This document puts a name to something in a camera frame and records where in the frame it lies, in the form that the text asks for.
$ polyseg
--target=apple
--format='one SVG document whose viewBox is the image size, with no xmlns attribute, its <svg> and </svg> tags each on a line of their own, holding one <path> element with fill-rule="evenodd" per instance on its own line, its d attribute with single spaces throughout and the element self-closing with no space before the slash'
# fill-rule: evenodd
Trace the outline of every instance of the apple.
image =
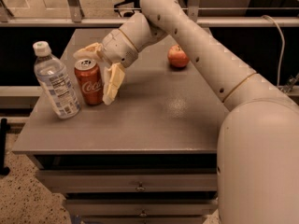
<svg viewBox="0 0 299 224">
<path fill-rule="evenodd" d="M 169 63 L 176 68 L 185 67 L 190 60 L 179 45 L 174 45 L 169 49 L 167 58 Z"/>
</svg>

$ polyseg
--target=cable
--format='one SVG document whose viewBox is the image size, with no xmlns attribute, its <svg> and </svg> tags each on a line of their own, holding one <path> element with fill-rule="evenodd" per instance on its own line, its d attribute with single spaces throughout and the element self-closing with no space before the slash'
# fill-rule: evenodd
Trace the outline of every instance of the cable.
<svg viewBox="0 0 299 224">
<path fill-rule="evenodd" d="M 271 18 L 270 16 L 263 15 L 262 17 L 269 20 L 269 21 L 271 21 L 271 22 L 273 22 L 276 25 L 276 27 L 278 28 L 278 31 L 279 31 L 280 36 L 281 36 L 282 45 L 281 45 L 280 58 L 279 58 L 279 63 L 278 63 L 278 81 L 277 81 L 277 87 L 278 87 L 279 82 L 280 82 L 280 69 L 281 69 L 282 57 L 283 57 L 286 42 L 285 42 L 284 35 L 283 35 L 278 23 L 273 18 Z"/>
</svg>

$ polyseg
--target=soda can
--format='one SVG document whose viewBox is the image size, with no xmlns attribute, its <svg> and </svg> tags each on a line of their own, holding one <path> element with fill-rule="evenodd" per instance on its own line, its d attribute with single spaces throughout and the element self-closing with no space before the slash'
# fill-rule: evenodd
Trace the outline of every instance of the soda can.
<svg viewBox="0 0 299 224">
<path fill-rule="evenodd" d="M 75 76 L 84 102 L 98 105 L 103 102 L 103 83 L 98 63 L 91 59 L 82 59 L 75 63 Z"/>
</svg>

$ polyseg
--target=terrazzo floor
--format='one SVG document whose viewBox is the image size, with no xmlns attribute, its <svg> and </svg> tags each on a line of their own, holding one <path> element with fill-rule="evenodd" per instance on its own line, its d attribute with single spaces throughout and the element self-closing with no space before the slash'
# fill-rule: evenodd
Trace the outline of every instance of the terrazzo floor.
<svg viewBox="0 0 299 224">
<path fill-rule="evenodd" d="M 37 168 L 25 155 L 11 152 L 17 138 L 17 133 L 7 134 L 6 166 L 10 173 L 0 175 L 0 223 L 70 224 L 71 218 L 62 206 L 64 196 L 51 193 L 35 178 Z M 217 223 L 217 211 L 205 221 Z"/>
</svg>

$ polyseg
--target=cabinet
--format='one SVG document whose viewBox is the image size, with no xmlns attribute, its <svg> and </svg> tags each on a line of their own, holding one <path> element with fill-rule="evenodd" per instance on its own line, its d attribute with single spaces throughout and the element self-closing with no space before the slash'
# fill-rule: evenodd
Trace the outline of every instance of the cabinet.
<svg viewBox="0 0 299 224">
<path fill-rule="evenodd" d="M 200 224 L 217 208 L 217 139 L 227 110 L 191 63 L 168 65 L 170 36 L 141 52 L 112 105 L 85 105 L 71 54 L 109 31 L 76 30 L 64 52 L 80 112 L 59 120 L 42 95 L 13 152 L 37 165 L 36 178 L 65 196 L 72 216 Z"/>
</svg>

